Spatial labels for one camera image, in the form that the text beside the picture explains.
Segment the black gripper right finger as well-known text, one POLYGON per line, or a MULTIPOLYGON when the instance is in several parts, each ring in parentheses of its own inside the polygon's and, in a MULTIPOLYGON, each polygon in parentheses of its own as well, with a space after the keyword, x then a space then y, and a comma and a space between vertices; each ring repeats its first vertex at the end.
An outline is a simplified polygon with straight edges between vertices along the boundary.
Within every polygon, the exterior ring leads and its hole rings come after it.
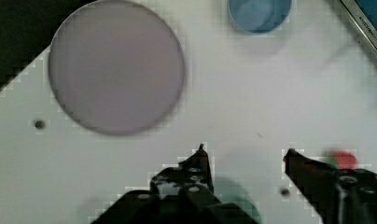
POLYGON ((377 224, 377 174, 366 169, 337 169, 291 148, 285 173, 323 224, 377 224))

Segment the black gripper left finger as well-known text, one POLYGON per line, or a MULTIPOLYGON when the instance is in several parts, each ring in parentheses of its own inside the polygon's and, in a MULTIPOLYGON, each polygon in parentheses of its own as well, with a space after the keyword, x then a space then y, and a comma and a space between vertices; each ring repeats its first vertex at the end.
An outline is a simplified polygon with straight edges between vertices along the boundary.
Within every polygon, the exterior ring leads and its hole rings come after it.
POLYGON ((236 203, 214 193, 208 154, 189 158, 150 180, 150 189, 131 190, 91 224, 259 224, 236 203))

